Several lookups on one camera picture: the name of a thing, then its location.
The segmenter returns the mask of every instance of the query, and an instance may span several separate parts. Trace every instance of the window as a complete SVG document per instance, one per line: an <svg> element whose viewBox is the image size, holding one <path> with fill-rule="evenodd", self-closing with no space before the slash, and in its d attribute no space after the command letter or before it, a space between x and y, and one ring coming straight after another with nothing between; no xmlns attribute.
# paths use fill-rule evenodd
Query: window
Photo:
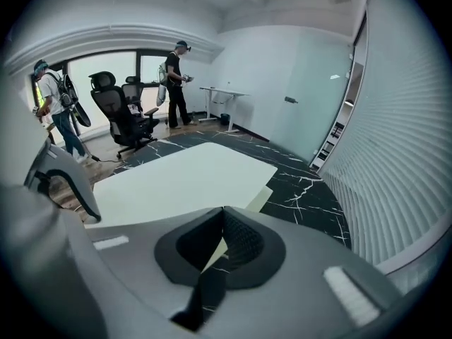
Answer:
<svg viewBox="0 0 452 339"><path fill-rule="evenodd" d="M108 119L91 97L89 76L100 71L109 71L116 78L115 85L121 87L128 76L136 75L135 69L135 52L97 54L69 62L69 76L76 87L78 100L91 120L91 127L78 125L81 133L109 125Z"/></svg>
<svg viewBox="0 0 452 339"><path fill-rule="evenodd" d="M35 81L33 81L33 86L34 86L34 89L35 89L35 95L36 95L36 98L37 98L37 106L38 106L39 108L41 108L42 105L44 104L44 98L42 97L41 91L40 91L40 89L39 89L39 87L37 86L37 83L36 83Z"/></svg>
<svg viewBox="0 0 452 339"><path fill-rule="evenodd" d="M141 57L141 81L143 83L159 83L158 68L166 60L164 56Z"/></svg>
<svg viewBox="0 0 452 339"><path fill-rule="evenodd" d="M144 88L143 93L141 93L141 106L143 107L143 111L147 112L152 108L157 107L157 94L158 87L149 87ZM158 111L154 114L154 117L162 118L168 114L168 104L170 103L170 97L168 96L168 91L165 99L165 103L160 105Z"/></svg>

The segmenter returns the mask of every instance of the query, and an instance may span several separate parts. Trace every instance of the chair headrest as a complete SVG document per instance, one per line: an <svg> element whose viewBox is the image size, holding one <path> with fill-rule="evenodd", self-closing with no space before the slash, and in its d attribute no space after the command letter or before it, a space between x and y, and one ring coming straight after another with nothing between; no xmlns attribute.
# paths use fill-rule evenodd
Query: chair headrest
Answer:
<svg viewBox="0 0 452 339"><path fill-rule="evenodd" d="M139 76L128 76L126 78L126 83L128 83L128 84L140 83L140 77Z"/></svg>
<svg viewBox="0 0 452 339"><path fill-rule="evenodd" d="M100 71L89 77L91 78L91 86L93 89L111 88L116 84L116 78L109 71Z"/></svg>

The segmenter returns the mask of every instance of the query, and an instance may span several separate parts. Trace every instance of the cap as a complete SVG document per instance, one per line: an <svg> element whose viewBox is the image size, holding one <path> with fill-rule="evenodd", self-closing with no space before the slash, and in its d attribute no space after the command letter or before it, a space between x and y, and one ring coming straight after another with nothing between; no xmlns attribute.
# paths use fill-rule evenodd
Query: cap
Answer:
<svg viewBox="0 0 452 339"><path fill-rule="evenodd" d="M191 47L189 47L189 45L186 43L186 41L181 40L179 42L176 43L176 48L178 47L186 47L186 49L190 52L191 51Z"/></svg>
<svg viewBox="0 0 452 339"><path fill-rule="evenodd" d="M40 59L37 61L37 63L35 64L34 72L35 72L35 76L38 75L38 73L42 70L42 69L46 69L49 67L49 64L47 64L47 62L44 59Z"/></svg>

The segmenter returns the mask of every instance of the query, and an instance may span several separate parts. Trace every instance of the glass door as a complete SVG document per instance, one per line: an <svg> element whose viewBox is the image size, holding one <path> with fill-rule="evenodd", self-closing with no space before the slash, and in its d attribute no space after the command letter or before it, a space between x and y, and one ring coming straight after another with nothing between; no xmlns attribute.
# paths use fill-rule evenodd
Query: glass door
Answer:
<svg viewBox="0 0 452 339"><path fill-rule="evenodd" d="M310 163L343 101L353 47L316 30L300 36L286 98L281 99L270 140Z"/></svg>

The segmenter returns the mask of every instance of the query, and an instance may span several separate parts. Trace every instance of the office chair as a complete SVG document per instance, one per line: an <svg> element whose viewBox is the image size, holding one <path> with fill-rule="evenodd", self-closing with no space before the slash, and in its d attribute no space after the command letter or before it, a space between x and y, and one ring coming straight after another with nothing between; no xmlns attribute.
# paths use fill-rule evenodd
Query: office chair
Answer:
<svg viewBox="0 0 452 339"><path fill-rule="evenodd" d="M159 119L153 119L153 114L158 111L154 108L145 115L148 118L135 117L129 110L124 91L115 85L116 78L109 71L101 71L90 76L91 97L110 122L110 134L114 142L126 147L117 154L128 150L142 148L146 143L156 141L152 137L153 128L159 123Z"/></svg>
<svg viewBox="0 0 452 339"><path fill-rule="evenodd" d="M126 84L123 84L121 88L124 91L128 104L137 106L138 111L141 113L143 111L141 93L143 93L144 87L142 82L140 82L140 78L138 76L128 76Z"/></svg>

